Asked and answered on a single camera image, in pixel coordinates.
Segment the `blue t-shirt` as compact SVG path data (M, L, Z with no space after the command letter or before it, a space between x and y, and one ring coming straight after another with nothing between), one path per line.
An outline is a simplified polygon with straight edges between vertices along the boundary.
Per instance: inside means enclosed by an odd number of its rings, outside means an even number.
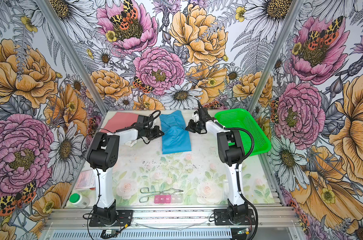
M162 154L174 154L191 151L189 132L181 111L169 115L160 115L162 136Z

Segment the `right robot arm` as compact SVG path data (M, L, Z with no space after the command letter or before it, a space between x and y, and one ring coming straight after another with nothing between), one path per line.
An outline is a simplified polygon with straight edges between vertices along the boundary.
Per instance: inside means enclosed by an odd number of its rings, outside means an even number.
M229 220L240 223L249 212L248 202L242 193L241 164L247 153L245 153L240 131L235 128L226 128L211 117L202 117L195 111L189 120L186 130L191 133L211 133L216 136L218 155L225 164L228 180L228 207Z

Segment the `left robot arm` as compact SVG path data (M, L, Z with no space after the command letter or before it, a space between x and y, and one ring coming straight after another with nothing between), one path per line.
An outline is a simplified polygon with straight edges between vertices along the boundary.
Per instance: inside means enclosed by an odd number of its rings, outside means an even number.
M139 115L137 121L119 130L97 132L87 150L86 160L93 169L96 203L91 212L91 226L112 226L118 220L116 201L112 193L112 170L118 159L119 147L139 139L148 141L164 136L159 126L154 125L160 110L149 116Z

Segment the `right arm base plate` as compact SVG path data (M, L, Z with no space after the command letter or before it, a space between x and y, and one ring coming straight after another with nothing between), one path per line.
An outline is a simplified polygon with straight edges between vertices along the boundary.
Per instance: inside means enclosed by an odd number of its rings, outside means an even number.
M216 226L249 226L255 225L255 213L252 209L248 210L248 215L235 216L227 209L214 209L213 221Z

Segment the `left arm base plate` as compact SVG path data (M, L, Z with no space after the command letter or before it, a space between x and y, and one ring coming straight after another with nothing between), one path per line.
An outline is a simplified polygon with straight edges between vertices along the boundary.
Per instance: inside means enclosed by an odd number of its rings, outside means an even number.
M124 227L130 226L133 218L132 210L97 210L92 213L89 227Z

